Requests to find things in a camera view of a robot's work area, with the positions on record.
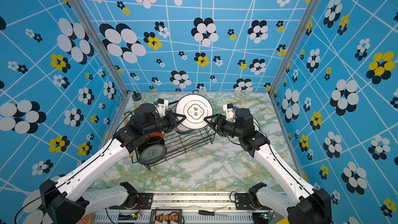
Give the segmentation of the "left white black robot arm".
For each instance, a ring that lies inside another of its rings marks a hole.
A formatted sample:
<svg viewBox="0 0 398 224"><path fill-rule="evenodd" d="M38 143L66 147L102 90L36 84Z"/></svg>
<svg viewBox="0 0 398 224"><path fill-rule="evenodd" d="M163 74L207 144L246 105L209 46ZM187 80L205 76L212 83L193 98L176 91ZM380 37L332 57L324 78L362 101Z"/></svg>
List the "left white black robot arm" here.
<svg viewBox="0 0 398 224"><path fill-rule="evenodd" d="M137 190L128 182L101 191L89 192L92 183L122 158L136 151L154 133L168 133L186 119L185 115L153 104L140 105L126 126L118 130L90 159L56 181L39 187L42 205L55 224L75 224L84 216L110 206L134 208Z"/></svg>

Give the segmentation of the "orange small plate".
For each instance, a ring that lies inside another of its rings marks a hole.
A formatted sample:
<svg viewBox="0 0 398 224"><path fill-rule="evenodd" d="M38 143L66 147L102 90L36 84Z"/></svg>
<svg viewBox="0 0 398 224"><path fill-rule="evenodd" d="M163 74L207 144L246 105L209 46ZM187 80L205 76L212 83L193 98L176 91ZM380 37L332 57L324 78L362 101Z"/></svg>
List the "orange small plate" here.
<svg viewBox="0 0 398 224"><path fill-rule="evenodd" d="M148 135L146 138L149 139L149 138L151 138L151 137L160 137L160 138L163 138L163 134L162 134L162 133L153 133L153 134Z"/></svg>

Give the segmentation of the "black screwdriver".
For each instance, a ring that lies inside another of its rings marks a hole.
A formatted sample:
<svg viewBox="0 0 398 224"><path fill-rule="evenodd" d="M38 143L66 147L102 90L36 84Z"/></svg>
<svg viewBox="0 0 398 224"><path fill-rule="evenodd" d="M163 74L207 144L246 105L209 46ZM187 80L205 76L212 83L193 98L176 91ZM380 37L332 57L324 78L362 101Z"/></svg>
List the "black screwdriver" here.
<svg viewBox="0 0 398 224"><path fill-rule="evenodd" d="M220 213L215 213L211 211L206 211L206 210L198 210L199 215L204 215L204 216L227 216L227 214L220 214Z"/></svg>

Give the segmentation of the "yellow paper sheet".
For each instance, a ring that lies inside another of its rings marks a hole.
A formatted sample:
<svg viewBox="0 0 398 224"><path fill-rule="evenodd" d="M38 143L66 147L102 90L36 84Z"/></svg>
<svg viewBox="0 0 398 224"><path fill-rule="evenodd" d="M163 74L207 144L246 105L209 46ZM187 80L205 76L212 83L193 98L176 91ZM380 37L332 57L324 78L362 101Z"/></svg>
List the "yellow paper sheet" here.
<svg viewBox="0 0 398 224"><path fill-rule="evenodd" d="M277 218L275 224L289 224L289 221L286 218L279 217Z"/></svg>

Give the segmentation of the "red round tin lid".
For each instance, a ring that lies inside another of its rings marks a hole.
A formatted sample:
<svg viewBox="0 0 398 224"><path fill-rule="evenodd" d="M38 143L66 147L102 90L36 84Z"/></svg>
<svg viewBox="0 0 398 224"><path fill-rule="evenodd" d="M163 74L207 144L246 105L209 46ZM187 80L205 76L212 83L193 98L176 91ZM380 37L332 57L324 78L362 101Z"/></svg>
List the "red round tin lid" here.
<svg viewBox="0 0 398 224"><path fill-rule="evenodd" d="M76 224L94 224L94 223L95 223L95 214L91 213L84 216Z"/></svg>

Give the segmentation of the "clear jar black lid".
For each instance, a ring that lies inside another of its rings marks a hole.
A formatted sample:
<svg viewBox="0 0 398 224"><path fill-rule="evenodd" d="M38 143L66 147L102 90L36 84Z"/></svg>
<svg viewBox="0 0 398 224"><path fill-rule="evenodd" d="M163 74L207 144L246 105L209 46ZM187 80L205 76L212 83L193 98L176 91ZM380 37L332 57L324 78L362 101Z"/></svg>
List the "clear jar black lid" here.
<svg viewBox="0 0 398 224"><path fill-rule="evenodd" d="M136 91L133 91L132 93L132 100L135 102L138 102L142 99L142 94Z"/></svg>

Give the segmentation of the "black terminal power board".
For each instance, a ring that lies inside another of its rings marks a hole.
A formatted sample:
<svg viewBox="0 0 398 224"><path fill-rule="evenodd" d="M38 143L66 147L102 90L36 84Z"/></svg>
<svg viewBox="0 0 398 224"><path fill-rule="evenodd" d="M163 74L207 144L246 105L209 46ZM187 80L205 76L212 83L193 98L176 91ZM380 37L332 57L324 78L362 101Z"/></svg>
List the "black terminal power board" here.
<svg viewBox="0 0 398 224"><path fill-rule="evenodd" d="M182 209L153 209L151 211L150 224L184 224L185 219Z"/></svg>

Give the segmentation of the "white plate red green band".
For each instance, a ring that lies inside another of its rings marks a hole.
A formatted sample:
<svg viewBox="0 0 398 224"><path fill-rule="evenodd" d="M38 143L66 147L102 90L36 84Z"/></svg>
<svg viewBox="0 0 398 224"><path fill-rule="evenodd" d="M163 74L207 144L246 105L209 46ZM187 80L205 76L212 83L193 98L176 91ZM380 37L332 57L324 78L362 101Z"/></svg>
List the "white plate red green band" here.
<svg viewBox="0 0 398 224"><path fill-rule="evenodd" d="M179 135L186 135L195 132L195 130L188 129L188 130L180 130L178 128L175 129L175 132Z"/></svg>

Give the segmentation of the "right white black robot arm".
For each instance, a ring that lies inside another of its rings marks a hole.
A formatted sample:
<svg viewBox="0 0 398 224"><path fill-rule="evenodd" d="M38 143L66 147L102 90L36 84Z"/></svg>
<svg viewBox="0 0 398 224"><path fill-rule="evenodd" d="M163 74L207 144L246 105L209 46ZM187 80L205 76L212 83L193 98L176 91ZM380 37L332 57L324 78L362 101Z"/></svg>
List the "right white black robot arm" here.
<svg viewBox="0 0 398 224"><path fill-rule="evenodd" d="M249 109L237 109L233 119L216 114L204 121L218 135L238 138L242 149L261 163L284 190L283 194L277 193L264 183L251 187L249 195L254 208L268 207L291 224L333 222L330 195L322 188L316 189L282 159Z"/></svg>

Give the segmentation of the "grey-green small plate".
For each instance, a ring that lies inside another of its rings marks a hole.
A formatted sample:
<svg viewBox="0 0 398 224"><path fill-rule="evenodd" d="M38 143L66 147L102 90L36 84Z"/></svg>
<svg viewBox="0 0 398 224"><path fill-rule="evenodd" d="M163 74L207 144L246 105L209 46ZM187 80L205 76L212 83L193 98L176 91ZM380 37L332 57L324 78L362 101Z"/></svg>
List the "grey-green small plate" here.
<svg viewBox="0 0 398 224"><path fill-rule="evenodd" d="M167 152L167 149L162 144L152 145L146 148L139 156L139 163L148 166L161 160Z"/></svg>

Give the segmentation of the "small green circuit board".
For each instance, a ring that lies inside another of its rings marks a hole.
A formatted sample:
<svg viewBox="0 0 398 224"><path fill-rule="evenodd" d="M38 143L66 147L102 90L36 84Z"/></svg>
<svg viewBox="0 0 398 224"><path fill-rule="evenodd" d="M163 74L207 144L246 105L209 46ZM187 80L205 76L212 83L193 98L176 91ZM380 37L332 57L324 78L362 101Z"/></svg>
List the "small green circuit board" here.
<svg viewBox="0 0 398 224"><path fill-rule="evenodd" d="M131 221L137 220L139 215L137 213L119 213L118 221Z"/></svg>

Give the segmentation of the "black small plate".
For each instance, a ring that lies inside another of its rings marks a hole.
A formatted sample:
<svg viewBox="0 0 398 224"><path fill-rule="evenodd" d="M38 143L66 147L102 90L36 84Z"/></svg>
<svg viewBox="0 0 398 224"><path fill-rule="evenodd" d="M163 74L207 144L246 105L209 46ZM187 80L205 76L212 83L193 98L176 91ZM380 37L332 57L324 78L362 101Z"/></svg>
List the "black small plate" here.
<svg viewBox="0 0 398 224"><path fill-rule="evenodd" d="M162 137L160 137L160 136L152 136L149 139L147 139L142 145L140 145L137 150L139 152L142 152L143 150L149 148L150 146L159 145L159 144L160 145L164 145L164 143L165 142L164 142L164 139Z"/></svg>

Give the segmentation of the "black wire dish rack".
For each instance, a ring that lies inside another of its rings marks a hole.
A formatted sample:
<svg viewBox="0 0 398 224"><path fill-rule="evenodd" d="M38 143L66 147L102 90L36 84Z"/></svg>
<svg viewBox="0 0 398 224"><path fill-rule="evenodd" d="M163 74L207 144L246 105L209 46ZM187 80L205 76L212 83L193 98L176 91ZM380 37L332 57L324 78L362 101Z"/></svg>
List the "black wire dish rack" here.
<svg viewBox="0 0 398 224"><path fill-rule="evenodd" d="M138 158L143 151L139 152L136 149L132 154L131 162L133 164L138 163L150 170L152 167L158 164L171 161L175 158L182 158L184 155L195 149L212 144L216 135L215 131L210 127L197 129L195 132L186 135L179 135L175 132L175 130L169 133L163 132L162 134L165 142L164 146L166 147L167 152L161 160L151 165L145 166L138 161Z"/></svg>

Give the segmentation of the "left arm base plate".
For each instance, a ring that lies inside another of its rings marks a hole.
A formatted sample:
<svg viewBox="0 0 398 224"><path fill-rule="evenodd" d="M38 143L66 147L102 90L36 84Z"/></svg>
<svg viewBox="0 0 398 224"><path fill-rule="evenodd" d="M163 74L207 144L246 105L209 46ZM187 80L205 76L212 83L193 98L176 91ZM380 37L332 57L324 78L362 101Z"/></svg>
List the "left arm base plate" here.
<svg viewBox="0 0 398 224"><path fill-rule="evenodd" d="M132 206L111 206L110 209L149 210L152 207L154 193L139 192Z"/></svg>

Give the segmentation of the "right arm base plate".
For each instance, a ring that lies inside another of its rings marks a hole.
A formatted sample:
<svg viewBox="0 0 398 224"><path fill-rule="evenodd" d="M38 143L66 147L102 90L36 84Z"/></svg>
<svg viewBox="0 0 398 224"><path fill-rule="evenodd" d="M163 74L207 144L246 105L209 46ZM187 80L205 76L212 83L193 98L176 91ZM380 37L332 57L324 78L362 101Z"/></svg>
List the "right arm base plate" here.
<svg viewBox="0 0 398 224"><path fill-rule="evenodd" d="M251 196L249 193L237 193L232 192L230 194L230 201L235 204L237 210L247 210L247 211L272 211L271 208L267 206L262 206L259 203L252 203Z"/></svg>

